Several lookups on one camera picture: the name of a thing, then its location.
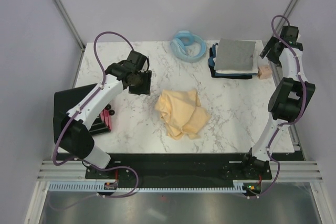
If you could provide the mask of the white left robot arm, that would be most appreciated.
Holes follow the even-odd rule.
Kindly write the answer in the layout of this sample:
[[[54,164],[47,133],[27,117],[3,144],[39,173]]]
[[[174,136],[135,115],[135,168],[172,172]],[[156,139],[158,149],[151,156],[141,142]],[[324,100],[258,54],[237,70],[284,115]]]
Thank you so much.
[[[99,148],[91,133],[93,122],[116,96],[125,89],[132,94],[150,94],[151,70],[149,58],[141,56],[139,60],[127,59],[112,63],[103,70],[103,78],[97,84],[56,92],[54,105],[70,103],[73,106],[66,110],[54,109],[54,141],[53,163],[59,148],[97,168],[103,178],[111,178],[115,173],[115,165],[111,157]]]

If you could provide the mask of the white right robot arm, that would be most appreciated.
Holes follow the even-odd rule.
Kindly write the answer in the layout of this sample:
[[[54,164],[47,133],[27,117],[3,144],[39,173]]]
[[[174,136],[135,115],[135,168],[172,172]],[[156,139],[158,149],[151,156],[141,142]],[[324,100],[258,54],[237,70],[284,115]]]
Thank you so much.
[[[271,37],[260,56],[282,67],[283,78],[268,103],[269,119],[257,141],[250,149],[252,161],[241,164],[240,172],[248,179],[259,173],[259,166],[271,160],[271,154],[282,133],[303,116],[316,86],[305,76],[302,64],[302,44],[295,40],[283,43],[282,39]]]

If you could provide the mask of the small pink cube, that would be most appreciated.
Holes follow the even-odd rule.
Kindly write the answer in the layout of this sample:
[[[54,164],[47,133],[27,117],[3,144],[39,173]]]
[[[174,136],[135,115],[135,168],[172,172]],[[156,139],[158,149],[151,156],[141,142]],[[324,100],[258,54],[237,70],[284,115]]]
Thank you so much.
[[[258,67],[258,75],[257,77],[260,80],[268,79],[272,76],[272,69],[269,65],[263,65]]]

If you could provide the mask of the yellow t shirt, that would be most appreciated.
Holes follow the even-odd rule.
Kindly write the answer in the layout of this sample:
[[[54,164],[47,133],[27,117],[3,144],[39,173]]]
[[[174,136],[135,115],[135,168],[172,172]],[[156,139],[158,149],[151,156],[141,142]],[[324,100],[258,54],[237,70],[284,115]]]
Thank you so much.
[[[163,90],[155,110],[164,122],[167,136],[179,140],[184,135],[190,139],[199,137],[199,131],[208,123],[211,115],[202,107],[195,89],[190,91]]]

